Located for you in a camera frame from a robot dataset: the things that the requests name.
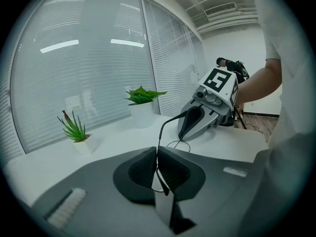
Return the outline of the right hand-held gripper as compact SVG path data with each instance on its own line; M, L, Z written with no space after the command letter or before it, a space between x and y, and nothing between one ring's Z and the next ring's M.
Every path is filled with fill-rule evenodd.
M235 103L238 95L235 73L213 68L198 82L198 88L181 110L184 117L178 120L178 137L191 141L216 123L232 126L235 120Z

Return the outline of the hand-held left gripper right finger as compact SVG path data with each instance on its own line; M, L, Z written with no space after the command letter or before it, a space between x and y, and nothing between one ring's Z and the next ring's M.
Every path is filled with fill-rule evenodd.
M238 237L263 177L266 152L253 162L210 158L160 146L158 169L169 191L157 213L182 237Z

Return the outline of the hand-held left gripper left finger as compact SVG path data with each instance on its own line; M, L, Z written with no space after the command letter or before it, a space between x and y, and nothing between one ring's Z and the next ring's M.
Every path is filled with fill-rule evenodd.
M44 192L32 209L53 236L171 237L152 190L156 148L86 164Z

